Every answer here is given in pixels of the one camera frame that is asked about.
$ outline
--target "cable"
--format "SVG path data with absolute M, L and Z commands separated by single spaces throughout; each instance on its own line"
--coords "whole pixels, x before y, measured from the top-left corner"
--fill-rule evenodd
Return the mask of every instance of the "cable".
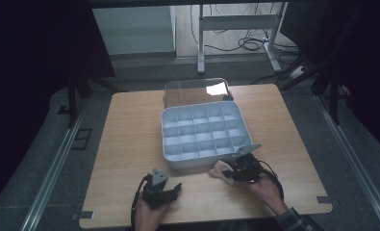
M 279 61 L 280 61 L 281 63 L 290 65 L 290 64 L 292 64 L 292 63 L 287 63 L 287 62 L 285 62 L 285 61 L 282 59 L 283 56 L 299 56 L 299 55 L 298 55 L 298 54 L 286 54 L 286 55 L 279 55 L 279 56 L 278 56 L 278 59 L 279 59 Z
M 220 11 L 217 9 L 217 4 L 215 4 L 215 9 L 217 11 L 217 13 L 220 15 Z M 213 7 L 212 7 L 212 4 L 210 4 L 210 15 L 212 16 L 213 15 Z M 214 33 L 216 34 L 220 34 L 220 33 L 224 33 L 224 32 L 227 32 L 228 30 L 222 30 L 222 31 L 216 31 L 214 30 Z
M 243 11 L 243 14 L 245 14 L 246 13 L 246 11 L 247 11 L 247 9 L 249 9 L 250 7 L 252 6 L 252 4 L 251 3 L 249 3 L 249 5 L 247 5 L 247 8 Z
M 276 86 L 280 86 L 282 83 L 283 83 L 283 81 L 284 81 L 284 78 L 282 78 L 283 77 L 283 74 L 284 73 L 288 73 L 289 71 L 291 71 L 292 69 L 295 69 L 298 65 L 300 65 L 301 63 L 303 63 L 303 59 L 301 59 L 301 57 L 298 57 L 297 59 L 295 59 L 292 63 L 291 63 L 291 65 L 289 65 L 289 67 L 284 71 L 284 72 L 282 72 L 282 75 L 280 75 L 278 78 L 277 78 L 277 80 L 274 82 L 274 85 L 276 85 Z
M 291 47 L 291 48 L 298 47 L 298 45 L 288 46 L 288 45 L 281 45 L 281 44 L 276 44 L 276 43 L 273 43 L 273 44 L 277 46 L 281 46 L 281 47 Z
M 274 2 L 271 3 L 270 13 L 271 13 L 271 11 L 273 10 L 273 6 L 274 6 Z
M 297 58 L 293 63 L 291 63 L 290 66 L 288 66 L 288 68 L 286 68 L 285 70 L 281 71 L 281 72 L 278 72 L 278 73 L 275 73 L 275 74 L 271 74 L 271 75 L 267 75 L 267 76 L 264 76 L 264 77 L 261 77 L 261 78 L 258 78 L 252 82 L 249 83 L 249 85 L 254 85 L 256 82 L 258 81 L 262 81 L 264 79 L 267 79 L 267 78 L 270 78 L 270 77 L 276 77 L 276 76 L 279 76 L 278 79 L 274 82 L 274 85 L 276 86 L 279 86 L 279 82 L 281 80 L 281 77 L 283 74 L 289 72 L 290 70 L 292 70 L 293 68 L 295 68 L 296 66 L 298 66 L 299 64 L 301 64 L 301 62 L 298 62 L 297 63 L 297 60 L 299 60 L 299 58 Z
M 199 44 L 199 42 L 195 38 L 195 33 L 193 31 L 192 5 L 190 6 L 190 29 L 191 29 L 192 37 L 193 37 L 194 41 L 197 44 Z M 262 47 L 264 41 L 261 40 L 261 39 L 257 39 L 257 38 L 249 38 L 248 36 L 250 36 L 250 32 L 251 32 L 251 30 L 248 30 L 247 33 L 246 33 L 246 35 L 244 36 L 244 38 L 240 38 L 238 40 L 238 47 L 233 48 L 233 49 L 222 49 L 222 48 L 218 48 L 218 47 L 211 46 L 211 45 L 206 45 L 206 44 L 204 44 L 204 46 L 205 47 L 210 47 L 210 48 L 213 48 L 213 49 L 216 49 L 216 50 L 219 50 L 219 51 L 224 51 L 224 52 L 235 51 L 235 50 L 238 50 L 238 49 L 241 49 L 241 48 L 244 48 L 245 50 L 248 50 L 248 51 L 257 51 L 257 50 L 259 50 Z M 247 45 L 251 45 L 251 44 L 255 45 L 256 47 L 254 47 L 254 48 L 247 47 Z
M 273 173 L 273 175 L 276 175 L 276 173 L 273 171 L 273 169 L 271 169 L 271 167 L 268 163 L 266 163 L 264 161 L 259 161 L 259 162 L 265 164 L 270 169 L 271 173 Z

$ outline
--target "compartment tray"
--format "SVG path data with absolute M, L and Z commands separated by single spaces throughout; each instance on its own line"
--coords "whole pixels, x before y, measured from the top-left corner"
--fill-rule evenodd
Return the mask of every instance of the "compartment tray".
M 162 112 L 163 152 L 172 168 L 213 165 L 252 144 L 241 110 L 222 101 Z

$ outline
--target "metal bar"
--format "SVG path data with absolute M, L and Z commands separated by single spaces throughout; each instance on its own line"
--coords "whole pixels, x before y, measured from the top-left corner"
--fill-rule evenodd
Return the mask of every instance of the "metal bar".
M 280 7 L 280 10 L 276 14 L 274 26 L 271 30 L 270 38 L 268 39 L 267 48 L 269 51 L 271 51 L 271 49 L 273 48 L 274 40 L 276 39 L 277 32 L 279 31 L 280 22 L 282 21 L 282 17 L 283 17 L 283 11 L 285 10 L 285 5 L 286 5 L 286 3 L 283 2 L 281 7 Z
M 63 163 L 66 160 L 67 153 L 69 152 L 70 146 L 75 138 L 76 132 L 82 122 L 82 118 L 85 115 L 85 110 L 88 105 L 88 100 L 84 99 L 82 101 L 81 110 L 78 117 L 76 118 L 75 124 L 69 128 L 66 132 L 66 136 L 63 139 L 60 149 L 58 150 L 55 159 L 53 160 L 51 167 L 48 169 L 46 176 L 42 182 L 42 185 L 37 192 L 33 204 L 28 211 L 27 216 L 21 225 L 20 231 L 34 231 L 37 229 L 38 223 L 42 216 L 43 210 L 45 209 L 48 199 L 51 196 L 52 190 L 57 182 L 58 176 L 61 173 Z
M 77 117 L 76 110 L 76 86 L 74 75 L 69 74 L 67 78 L 67 100 L 69 104 L 69 124 L 68 128 L 72 127 Z
M 204 31 L 271 29 L 275 20 L 275 14 L 205 16 Z
M 279 62 L 277 61 L 276 56 L 273 54 L 272 49 L 268 47 L 267 42 L 264 43 L 264 48 L 266 51 L 266 54 L 268 56 L 268 60 L 271 63 L 271 67 L 273 67 L 273 71 L 276 73 L 279 73 L 282 71 L 282 67 L 280 67 Z
M 380 192 L 379 190 L 373 184 L 372 180 L 367 174 L 367 171 L 364 169 L 363 165 L 361 164 L 360 159 L 358 158 L 355 150 L 352 148 L 351 144 L 346 138 L 341 126 L 337 125 L 334 122 L 333 118 L 329 116 L 327 103 L 324 101 L 323 98 L 320 98 L 317 95 L 315 95 L 314 98 L 317 101 L 328 126 L 331 128 L 331 131 L 333 132 L 334 136 L 337 138 L 337 141 L 340 147 L 342 148 L 342 152 L 345 158 L 347 159 L 348 163 L 351 165 L 351 168 L 355 176 L 357 177 L 357 180 L 359 181 L 361 187 L 363 188 L 370 204 L 372 205 L 376 215 L 380 219 Z
M 204 54 L 204 6 L 199 5 L 198 74 L 205 73 Z

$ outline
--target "wooden table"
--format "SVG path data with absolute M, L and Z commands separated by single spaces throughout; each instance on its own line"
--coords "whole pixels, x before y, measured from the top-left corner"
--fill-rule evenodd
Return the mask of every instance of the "wooden table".
M 328 213 L 331 204 L 312 160 L 294 126 L 282 96 L 274 85 L 230 87 L 241 108 L 254 143 L 253 154 L 271 165 L 285 191 L 286 203 L 300 214 Z M 210 167 L 173 170 L 163 156 L 161 112 L 163 90 L 114 95 L 90 178 L 80 218 L 83 228 L 130 226 L 135 191 L 153 167 L 169 174 L 165 190 L 183 183 L 177 201 L 170 204 L 162 223 L 222 219 L 265 218 L 270 210 L 246 190 L 211 177 Z

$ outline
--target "tray compartment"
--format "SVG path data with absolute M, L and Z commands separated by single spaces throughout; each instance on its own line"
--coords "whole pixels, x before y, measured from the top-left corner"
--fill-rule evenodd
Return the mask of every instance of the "tray compartment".
M 180 127 L 181 143 L 196 141 L 195 127 L 193 125 Z
M 193 123 L 208 123 L 210 120 L 208 118 L 208 110 L 206 107 L 199 107 L 192 109 Z
M 228 127 L 226 126 L 225 121 L 212 122 L 211 127 L 213 128 L 213 135 L 215 139 L 229 137 Z
M 179 144 L 180 140 L 180 130 L 178 127 L 166 127 L 163 128 L 165 145 Z
M 181 148 L 181 144 L 165 145 L 164 152 L 165 152 L 165 157 L 169 161 L 183 160 L 183 150 Z
M 194 159 L 200 156 L 198 142 L 187 142 L 182 145 L 182 160 Z
M 208 118 L 210 122 L 223 121 L 224 117 L 221 107 L 217 104 L 211 104 L 211 107 L 208 108 Z
M 163 128 L 177 127 L 178 117 L 176 113 L 166 114 L 163 118 Z
M 241 111 L 236 104 L 228 104 L 226 107 L 222 107 L 222 113 L 225 120 L 242 118 Z
M 217 154 L 215 141 L 201 141 L 199 143 L 199 153 L 201 157 L 215 156 Z
M 195 124 L 195 132 L 198 141 L 207 141 L 214 138 L 210 123 Z
M 178 126 L 193 124 L 192 112 L 187 110 L 179 110 L 177 112 Z
M 240 118 L 227 120 L 226 124 L 231 137 L 241 136 L 248 133 L 243 120 Z
M 234 145 L 232 144 L 232 140 L 230 138 L 222 138 L 215 140 L 216 144 L 216 153 L 218 155 L 234 153 Z

